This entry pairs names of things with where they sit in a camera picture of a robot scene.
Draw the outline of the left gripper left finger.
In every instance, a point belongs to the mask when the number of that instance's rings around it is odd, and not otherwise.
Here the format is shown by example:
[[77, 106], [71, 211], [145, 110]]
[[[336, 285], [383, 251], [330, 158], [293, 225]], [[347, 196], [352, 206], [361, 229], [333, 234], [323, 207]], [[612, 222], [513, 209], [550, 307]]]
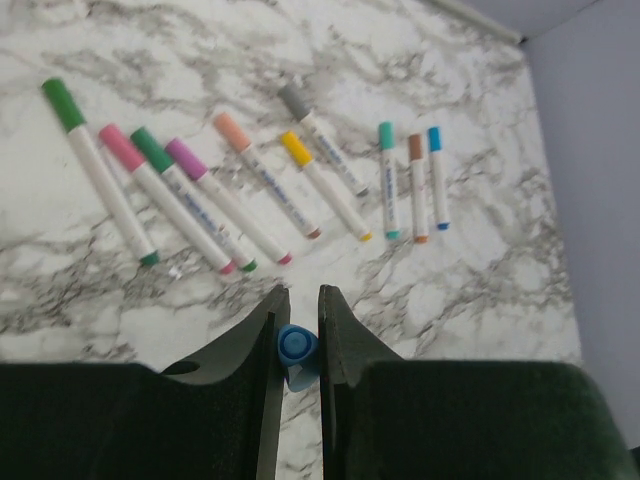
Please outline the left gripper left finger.
[[164, 371], [160, 478], [274, 478], [283, 400], [276, 345], [289, 320], [289, 291], [278, 285], [237, 325]]

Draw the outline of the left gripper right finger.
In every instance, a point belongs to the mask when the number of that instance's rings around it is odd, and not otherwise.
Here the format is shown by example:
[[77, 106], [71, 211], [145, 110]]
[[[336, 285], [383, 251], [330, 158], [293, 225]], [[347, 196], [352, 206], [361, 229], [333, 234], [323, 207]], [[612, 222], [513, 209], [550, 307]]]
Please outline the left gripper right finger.
[[323, 477], [363, 479], [374, 463], [366, 372], [401, 357], [361, 323], [336, 286], [320, 287], [318, 333]]

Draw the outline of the light blue pen cap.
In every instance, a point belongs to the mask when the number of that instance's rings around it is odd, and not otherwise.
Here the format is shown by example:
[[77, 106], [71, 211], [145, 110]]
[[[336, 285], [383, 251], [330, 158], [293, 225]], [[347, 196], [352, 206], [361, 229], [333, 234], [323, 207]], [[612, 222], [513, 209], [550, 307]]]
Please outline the light blue pen cap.
[[285, 325], [278, 332], [277, 353], [292, 392], [309, 388], [320, 375], [317, 336], [298, 325]]

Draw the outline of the brown cap marker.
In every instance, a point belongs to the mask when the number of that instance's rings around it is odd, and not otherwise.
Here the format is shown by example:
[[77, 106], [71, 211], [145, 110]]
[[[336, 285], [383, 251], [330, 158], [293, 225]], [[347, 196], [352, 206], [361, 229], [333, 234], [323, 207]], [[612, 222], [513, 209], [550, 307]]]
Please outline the brown cap marker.
[[429, 230], [426, 212], [425, 159], [422, 137], [419, 134], [412, 134], [408, 137], [408, 151], [411, 172], [414, 241], [424, 244], [429, 240]]

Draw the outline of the teal cap marker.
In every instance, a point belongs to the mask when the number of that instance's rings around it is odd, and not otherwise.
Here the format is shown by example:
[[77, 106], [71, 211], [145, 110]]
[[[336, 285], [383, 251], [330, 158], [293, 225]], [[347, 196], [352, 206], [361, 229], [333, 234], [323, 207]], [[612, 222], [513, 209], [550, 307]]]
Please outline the teal cap marker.
[[395, 138], [392, 123], [389, 121], [380, 123], [378, 133], [381, 151], [385, 236], [390, 240], [396, 240], [401, 235], [401, 228], [397, 207], [397, 180], [394, 158]]

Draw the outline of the blue marker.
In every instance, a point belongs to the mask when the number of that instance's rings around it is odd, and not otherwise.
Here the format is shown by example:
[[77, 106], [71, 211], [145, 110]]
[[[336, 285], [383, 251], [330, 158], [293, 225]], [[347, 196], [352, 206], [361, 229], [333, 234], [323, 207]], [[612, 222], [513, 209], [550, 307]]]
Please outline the blue marker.
[[432, 169], [432, 182], [434, 194], [434, 208], [436, 226], [440, 231], [446, 231], [450, 226], [450, 214], [448, 208], [446, 189], [446, 169], [442, 154], [442, 142], [440, 129], [430, 127], [427, 131], [429, 143], [429, 158]]

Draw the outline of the yellow cap marker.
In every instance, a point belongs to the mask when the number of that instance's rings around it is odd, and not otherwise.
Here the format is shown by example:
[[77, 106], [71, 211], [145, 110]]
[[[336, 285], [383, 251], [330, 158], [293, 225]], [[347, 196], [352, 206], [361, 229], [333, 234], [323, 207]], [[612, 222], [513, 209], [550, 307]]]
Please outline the yellow cap marker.
[[354, 236], [361, 242], [369, 241], [372, 238], [371, 229], [366, 225], [356, 209], [343, 200], [335, 188], [331, 186], [316, 165], [313, 155], [300, 138], [293, 131], [287, 131], [281, 135], [280, 141], [294, 162], [309, 178], [315, 189]]

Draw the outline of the peach cap marker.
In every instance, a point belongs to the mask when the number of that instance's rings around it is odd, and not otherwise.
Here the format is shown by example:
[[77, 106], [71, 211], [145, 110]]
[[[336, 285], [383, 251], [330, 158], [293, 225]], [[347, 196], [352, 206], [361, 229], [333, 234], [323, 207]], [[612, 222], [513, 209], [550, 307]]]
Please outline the peach cap marker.
[[228, 113], [223, 112], [214, 117], [213, 125], [253, 174], [262, 181], [273, 200], [299, 232], [308, 239], [318, 238], [321, 234], [319, 226], [302, 211], [281, 182], [264, 164], [258, 150], [235, 120]]

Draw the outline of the grey cap marker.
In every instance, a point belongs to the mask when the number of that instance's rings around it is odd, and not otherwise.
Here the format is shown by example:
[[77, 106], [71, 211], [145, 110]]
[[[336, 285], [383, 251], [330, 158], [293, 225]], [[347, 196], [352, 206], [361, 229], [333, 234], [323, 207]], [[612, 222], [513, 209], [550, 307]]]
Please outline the grey cap marker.
[[313, 109], [302, 99], [297, 86], [293, 82], [287, 83], [278, 89], [277, 95], [329, 161], [350, 192], [359, 198], [366, 196], [369, 192], [368, 186], [355, 175], [343, 152], [322, 128]]

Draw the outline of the pink cap marker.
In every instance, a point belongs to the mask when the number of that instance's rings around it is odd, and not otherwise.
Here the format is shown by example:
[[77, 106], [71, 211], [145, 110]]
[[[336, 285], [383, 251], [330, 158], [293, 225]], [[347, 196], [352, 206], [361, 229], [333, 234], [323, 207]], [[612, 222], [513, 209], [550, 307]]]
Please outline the pink cap marker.
[[194, 247], [219, 273], [226, 275], [235, 270], [233, 261], [206, 233], [144, 155], [116, 125], [109, 124], [103, 127], [99, 131], [99, 138], [190, 246]]

